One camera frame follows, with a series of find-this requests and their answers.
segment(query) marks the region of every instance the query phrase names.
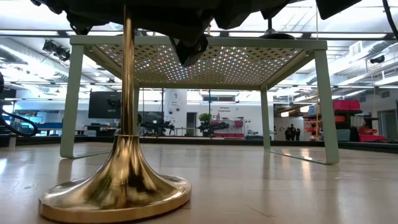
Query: brass base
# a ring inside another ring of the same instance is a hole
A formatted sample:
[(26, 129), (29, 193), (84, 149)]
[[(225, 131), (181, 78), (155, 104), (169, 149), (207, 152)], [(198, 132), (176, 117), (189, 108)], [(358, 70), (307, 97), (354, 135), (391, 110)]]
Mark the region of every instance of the brass base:
[(181, 207), (191, 191), (187, 180), (156, 174), (148, 166), (138, 136), (117, 136), (94, 175), (49, 189), (39, 198), (39, 213), (64, 223), (126, 222)]

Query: black screen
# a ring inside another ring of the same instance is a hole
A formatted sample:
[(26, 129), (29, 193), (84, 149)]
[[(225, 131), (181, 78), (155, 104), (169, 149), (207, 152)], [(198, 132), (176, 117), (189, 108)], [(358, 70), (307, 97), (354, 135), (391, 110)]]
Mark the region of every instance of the black screen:
[(96, 91), (90, 93), (88, 118), (120, 119), (121, 93)]

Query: black cable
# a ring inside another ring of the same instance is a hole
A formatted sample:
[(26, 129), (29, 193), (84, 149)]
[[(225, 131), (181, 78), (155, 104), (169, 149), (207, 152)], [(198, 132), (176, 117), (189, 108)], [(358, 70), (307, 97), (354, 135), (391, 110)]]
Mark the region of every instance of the black cable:
[(0, 125), (5, 126), (5, 127), (6, 127), (8, 130), (10, 130), (11, 132), (13, 132), (13, 133), (15, 133), (15, 134), (17, 134), (17, 135), (19, 135), (19, 136), (22, 136), (22, 137), (32, 137), (32, 136), (35, 136), (35, 135), (39, 132), (39, 129), (37, 129), (37, 126), (36, 126), (36, 124), (35, 124), (33, 121), (30, 121), (30, 120), (28, 120), (28, 119), (26, 119), (26, 118), (23, 118), (23, 117), (21, 117), (21, 116), (18, 116), (18, 115), (12, 114), (12, 113), (8, 113), (8, 112), (4, 111), (4, 110), (1, 108), (0, 114), (3, 114), (3, 113), (6, 114), (6, 115), (8, 115), (8, 116), (10, 116), (10, 117), (23, 120), (23, 121), (25, 121), (26, 123), (29, 123), (29, 124), (31, 124), (31, 125), (33, 126), (33, 133), (25, 134), (25, 133), (22, 133), (22, 132), (20, 132), (20, 131), (18, 131), (18, 130), (16, 130), (16, 129), (14, 129), (12, 126), (10, 126), (9, 124), (7, 124), (7, 123), (5, 122), (5, 120), (2, 119), (2, 116), (1, 116), (1, 118), (0, 118)]
[(384, 11), (386, 12), (388, 23), (390, 24), (392, 32), (394, 33), (396, 39), (398, 40), (398, 30), (397, 30), (396, 25), (394, 24), (394, 20), (392, 19), (392, 15), (391, 15), (391, 11), (390, 11), (390, 6), (388, 5), (388, 1), (387, 0), (382, 0), (382, 1), (383, 1), (383, 7), (384, 7)]

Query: desk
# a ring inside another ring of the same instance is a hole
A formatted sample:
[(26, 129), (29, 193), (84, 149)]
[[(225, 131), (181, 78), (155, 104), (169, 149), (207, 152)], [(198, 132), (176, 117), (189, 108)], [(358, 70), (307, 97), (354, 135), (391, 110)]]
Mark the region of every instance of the desk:
[[(121, 78), (123, 36), (73, 35), (70, 43), (73, 54), (70, 57), (60, 153), (62, 157), (75, 159), (89, 156), (73, 155), (73, 131), (76, 125), (83, 55)], [(269, 127), (267, 91), (315, 59), (320, 108), (325, 118), (323, 127), (326, 160), (273, 151), (269, 138), (263, 138), (264, 150), (321, 164), (339, 162), (326, 41), (208, 37), (208, 47), (198, 63), (186, 68), (180, 66), (168, 37), (136, 37), (135, 44), (134, 78), (137, 85), (134, 96), (138, 96), (139, 88), (257, 90), (261, 92), (263, 133), (272, 129)], [(137, 113), (136, 97), (134, 109)]]

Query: floor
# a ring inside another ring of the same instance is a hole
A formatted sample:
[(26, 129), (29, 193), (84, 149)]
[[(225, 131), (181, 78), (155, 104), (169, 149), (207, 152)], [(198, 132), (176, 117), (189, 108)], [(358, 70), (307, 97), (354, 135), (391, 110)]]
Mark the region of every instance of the floor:
[[(103, 151), (108, 143), (75, 150)], [(257, 146), (143, 144), (159, 173), (193, 185), (182, 209), (143, 223), (396, 223), (398, 155), (340, 150), (338, 166), (269, 154)], [(273, 147), (303, 156), (320, 148)], [(68, 160), (58, 145), (0, 151), (0, 223), (51, 223), (37, 214), (37, 198), (49, 187), (94, 173), (107, 155)]]

